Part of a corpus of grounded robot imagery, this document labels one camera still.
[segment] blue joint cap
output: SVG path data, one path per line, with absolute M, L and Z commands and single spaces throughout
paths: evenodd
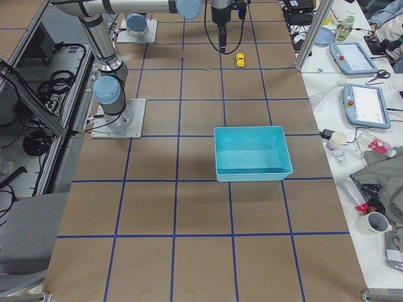
M 119 81 L 110 75 L 103 75 L 94 82 L 93 92 L 101 104 L 113 104 L 120 95 Z
M 203 0 L 176 0 L 176 9 L 185 19 L 195 19 L 202 11 Z
M 132 31 L 144 31 L 147 28 L 147 18 L 142 14 L 128 14 L 126 26 Z

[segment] keyboard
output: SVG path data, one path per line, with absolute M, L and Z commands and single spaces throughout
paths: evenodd
M 347 12 L 344 0 L 334 0 L 330 13 L 335 24 L 340 24 L 343 19 L 351 15 Z

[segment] tablet screen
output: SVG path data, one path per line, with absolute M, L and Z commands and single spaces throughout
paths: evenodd
M 351 70 L 373 69 L 371 63 L 355 44 L 337 45 L 340 54 Z
M 384 124 L 383 108 L 376 89 L 353 86 L 358 121 Z

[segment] toy car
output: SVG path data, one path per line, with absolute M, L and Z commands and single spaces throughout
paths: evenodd
M 237 67 L 245 67 L 245 57 L 243 53 L 237 53 L 236 55 L 237 59 Z

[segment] gray chair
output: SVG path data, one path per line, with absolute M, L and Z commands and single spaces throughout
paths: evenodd
M 0 297 L 44 280 L 67 196 L 45 194 L 14 203 L 0 242 Z

